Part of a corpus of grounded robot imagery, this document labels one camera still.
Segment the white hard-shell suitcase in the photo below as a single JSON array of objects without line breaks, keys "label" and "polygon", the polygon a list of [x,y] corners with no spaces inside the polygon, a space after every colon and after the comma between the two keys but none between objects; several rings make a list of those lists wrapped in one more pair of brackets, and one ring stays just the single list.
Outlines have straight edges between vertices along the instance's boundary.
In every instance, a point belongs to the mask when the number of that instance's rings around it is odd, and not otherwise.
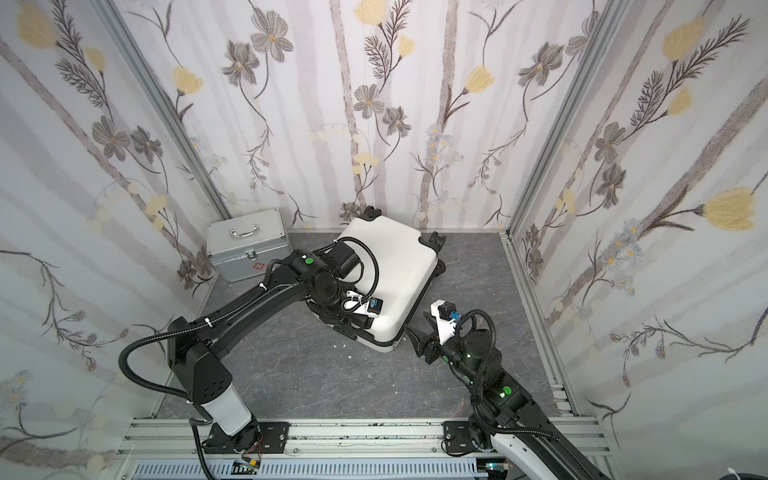
[{"label": "white hard-shell suitcase", "polygon": [[433,279],[446,270],[439,259],[445,241],[438,232],[425,237],[367,206],[332,244],[312,253],[326,264],[326,271],[310,282],[306,305],[325,323],[324,308],[341,303],[348,291],[362,294],[363,300],[382,299],[380,315],[356,341],[390,352]]}]

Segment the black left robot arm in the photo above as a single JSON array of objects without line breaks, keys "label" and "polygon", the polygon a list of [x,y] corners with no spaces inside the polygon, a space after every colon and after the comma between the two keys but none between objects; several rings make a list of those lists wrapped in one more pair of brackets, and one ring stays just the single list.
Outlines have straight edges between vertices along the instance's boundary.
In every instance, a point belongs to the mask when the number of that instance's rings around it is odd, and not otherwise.
[{"label": "black left robot arm", "polygon": [[[192,322],[179,318],[166,332],[127,345],[118,357],[120,371],[134,384],[179,397],[200,413],[200,418],[190,421],[191,427],[210,425],[211,432],[208,442],[196,444],[199,454],[217,448],[233,453],[254,451],[263,435],[223,358],[257,327],[300,301],[318,307],[332,321],[356,318],[356,309],[375,292],[369,289],[351,306],[346,304],[356,286],[347,277],[364,268],[355,251],[362,244],[358,239],[341,237],[318,250],[297,249],[283,259],[270,261],[263,281],[224,307]],[[131,353],[162,341],[168,344],[169,367],[181,384],[179,388],[149,381],[129,365]]]}]

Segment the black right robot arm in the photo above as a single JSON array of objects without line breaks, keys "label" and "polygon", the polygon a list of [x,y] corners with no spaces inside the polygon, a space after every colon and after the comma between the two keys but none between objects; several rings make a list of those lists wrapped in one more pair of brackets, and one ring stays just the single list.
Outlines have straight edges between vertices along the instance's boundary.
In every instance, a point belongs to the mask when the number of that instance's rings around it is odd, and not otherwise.
[{"label": "black right robot arm", "polygon": [[415,354],[445,362],[467,388],[470,442],[492,450],[528,479],[606,479],[547,417],[533,396],[503,366],[498,330],[480,309],[463,314],[448,302],[427,314],[430,329],[406,325]]}]

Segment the silver aluminium first-aid case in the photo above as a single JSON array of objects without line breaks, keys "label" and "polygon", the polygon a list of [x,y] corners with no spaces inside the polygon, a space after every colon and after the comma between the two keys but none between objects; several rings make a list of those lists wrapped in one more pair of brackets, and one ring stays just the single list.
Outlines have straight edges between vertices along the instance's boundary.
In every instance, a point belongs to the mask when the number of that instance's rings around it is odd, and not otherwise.
[{"label": "silver aluminium first-aid case", "polygon": [[207,257],[229,283],[263,276],[272,260],[287,257],[291,242],[278,209],[268,209],[211,224]]}]

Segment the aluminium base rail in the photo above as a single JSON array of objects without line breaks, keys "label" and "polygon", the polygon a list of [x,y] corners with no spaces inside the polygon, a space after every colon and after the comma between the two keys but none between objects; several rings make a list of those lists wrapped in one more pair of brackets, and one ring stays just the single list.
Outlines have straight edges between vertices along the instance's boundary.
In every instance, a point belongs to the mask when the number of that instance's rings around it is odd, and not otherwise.
[{"label": "aluminium base rail", "polygon": [[[309,467],[334,459],[408,458],[450,460],[447,450],[469,448],[464,419],[268,419],[260,423],[263,440],[248,456],[262,461],[296,462]],[[135,420],[115,454],[110,471],[132,478],[139,463],[185,462],[168,468],[184,478],[202,477],[193,433],[183,420]]]}]

